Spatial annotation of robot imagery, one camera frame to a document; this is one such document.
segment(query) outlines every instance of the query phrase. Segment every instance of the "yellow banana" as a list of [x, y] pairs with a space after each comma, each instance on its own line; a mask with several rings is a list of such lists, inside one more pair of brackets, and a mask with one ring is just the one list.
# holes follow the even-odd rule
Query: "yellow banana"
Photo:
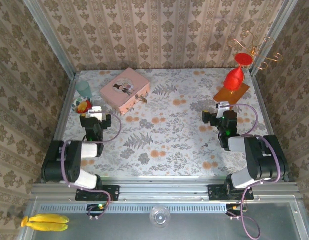
[[64, 223], [53, 223], [53, 222], [29, 222], [28, 217], [25, 216], [21, 222], [21, 227], [30, 227], [33, 230], [42, 232], [62, 232], [69, 228], [67, 224]]
[[70, 219], [59, 214], [44, 213], [30, 217], [29, 222], [66, 224], [70, 222]]

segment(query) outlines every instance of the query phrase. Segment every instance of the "small cup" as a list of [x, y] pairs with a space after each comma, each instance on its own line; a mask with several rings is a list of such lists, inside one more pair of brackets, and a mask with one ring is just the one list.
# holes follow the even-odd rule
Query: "small cup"
[[157, 228], [165, 228], [171, 220], [171, 213], [165, 206], [155, 206], [150, 212], [150, 222]]
[[91, 93], [90, 85], [87, 81], [77, 82], [77, 84], [75, 85], [75, 89], [82, 97], [88, 97], [92, 99], [93, 94]]

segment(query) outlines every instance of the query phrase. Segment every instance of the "pink box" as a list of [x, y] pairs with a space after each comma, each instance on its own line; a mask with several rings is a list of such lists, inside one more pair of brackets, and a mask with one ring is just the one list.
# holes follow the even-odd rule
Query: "pink box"
[[109, 105], [125, 115], [139, 102], [141, 97], [150, 92], [150, 82], [132, 68], [128, 68], [102, 88], [100, 92]]

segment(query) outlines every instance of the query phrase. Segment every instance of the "small toy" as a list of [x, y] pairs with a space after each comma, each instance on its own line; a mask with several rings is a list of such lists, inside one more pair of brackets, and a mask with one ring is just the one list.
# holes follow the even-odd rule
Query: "small toy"
[[72, 104], [72, 110], [78, 114], [84, 114], [92, 107], [91, 99], [87, 96], [77, 98]]

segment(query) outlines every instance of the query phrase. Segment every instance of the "orange coaster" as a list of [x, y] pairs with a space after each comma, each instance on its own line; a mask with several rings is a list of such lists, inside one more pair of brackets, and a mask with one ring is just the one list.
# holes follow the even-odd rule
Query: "orange coaster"
[[231, 105], [236, 104], [245, 93], [249, 90], [249, 86], [243, 83], [238, 91], [230, 91], [223, 87], [213, 98], [216, 102], [229, 102]]

